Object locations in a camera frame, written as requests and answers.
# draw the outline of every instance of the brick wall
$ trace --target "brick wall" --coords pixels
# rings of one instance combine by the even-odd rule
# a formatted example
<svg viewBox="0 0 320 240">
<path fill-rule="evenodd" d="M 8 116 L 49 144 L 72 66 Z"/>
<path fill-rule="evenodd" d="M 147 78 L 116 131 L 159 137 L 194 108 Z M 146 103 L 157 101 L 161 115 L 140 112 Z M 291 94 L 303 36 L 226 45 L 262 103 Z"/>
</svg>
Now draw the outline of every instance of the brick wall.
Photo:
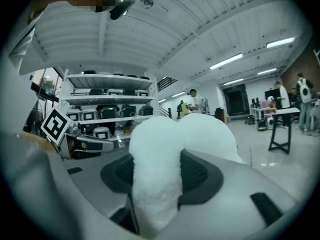
<svg viewBox="0 0 320 240">
<path fill-rule="evenodd" d="M 311 38 L 301 55 L 296 61 L 281 75 L 283 86 L 288 93 L 297 85 L 297 74 L 303 73 L 306 79 L 309 79 L 313 84 L 313 94 L 320 92 L 320 65 L 314 53 L 320 50 L 320 41 L 315 36 Z"/>
</svg>

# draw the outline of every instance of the doorway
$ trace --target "doorway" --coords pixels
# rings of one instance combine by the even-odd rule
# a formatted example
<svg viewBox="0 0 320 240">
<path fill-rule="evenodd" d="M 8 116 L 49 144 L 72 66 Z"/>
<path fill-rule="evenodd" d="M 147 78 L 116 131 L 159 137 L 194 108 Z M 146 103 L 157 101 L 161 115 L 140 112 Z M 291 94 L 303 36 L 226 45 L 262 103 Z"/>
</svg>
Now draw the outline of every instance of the doorway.
<svg viewBox="0 0 320 240">
<path fill-rule="evenodd" d="M 226 107 L 229 116 L 249 114 L 249 103 L 244 84 L 224 89 Z"/>
</svg>

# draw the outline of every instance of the floor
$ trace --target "floor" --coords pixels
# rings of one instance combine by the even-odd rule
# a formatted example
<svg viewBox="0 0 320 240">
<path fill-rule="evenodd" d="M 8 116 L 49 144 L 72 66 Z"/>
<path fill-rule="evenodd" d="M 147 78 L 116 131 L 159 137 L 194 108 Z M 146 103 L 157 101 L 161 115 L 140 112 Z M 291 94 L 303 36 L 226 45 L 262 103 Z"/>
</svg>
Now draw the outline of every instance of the floor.
<svg viewBox="0 0 320 240">
<path fill-rule="evenodd" d="M 257 125 L 235 120 L 227 124 L 233 132 L 242 160 L 276 182 L 297 201 L 308 198 L 320 172 L 320 136 L 307 136 L 292 124 L 291 150 L 268 151 L 272 131 L 257 131 Z M 274 140 L 287 142 L 288 130 L 276 129 Z"/>
</svg>

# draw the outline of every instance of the black table leg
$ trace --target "black table leg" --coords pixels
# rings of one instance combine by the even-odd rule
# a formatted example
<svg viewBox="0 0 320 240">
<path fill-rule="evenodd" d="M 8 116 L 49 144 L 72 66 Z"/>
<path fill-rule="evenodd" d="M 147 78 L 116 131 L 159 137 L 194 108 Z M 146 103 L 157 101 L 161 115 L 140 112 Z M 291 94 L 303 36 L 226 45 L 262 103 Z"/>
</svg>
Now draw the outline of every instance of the black table leg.
<svg viewBox="0 0 320 240">
<path fill-rule="evenodd" d="M 269 145 L 268 150 L 269 151 L 282 150 L 283 152 L 289 154 L 290 145 L 291 145 L 291 121 L 288 121 L 288 142 L 283 143 L 283 144 L 279 144 L 279 143 L 275 142 L 278 117 L 279 117 L 279 115 L 274 115 L 274 125 L 272 128 L 272 137 L 271 137 L 271 141 L 270 141 L 270 145 Z"/>
</svg>

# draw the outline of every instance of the ceiling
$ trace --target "ceiling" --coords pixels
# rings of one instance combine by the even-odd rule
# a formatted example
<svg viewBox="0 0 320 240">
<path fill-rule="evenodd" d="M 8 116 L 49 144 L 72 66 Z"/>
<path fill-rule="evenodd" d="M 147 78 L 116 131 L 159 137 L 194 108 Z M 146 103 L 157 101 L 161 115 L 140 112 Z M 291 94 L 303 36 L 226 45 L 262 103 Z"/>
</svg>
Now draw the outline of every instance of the ceiling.
<svg viewBox="0 0 320 240">
<path fill-rule="evenodd" d="M 165 76 L 186 83 L 252 80 L 272 68 L 284 71 L 303 51 L 312 26 L 291 0 L 140 0 L 120 19 L 66 2 L 51 4 L 38 21 L 21 73 L 62 67 Z M 296 37 L 287 45 L 266 44 Z M 237 54 L 243 58 L 214 70 Z"/>
</svg>

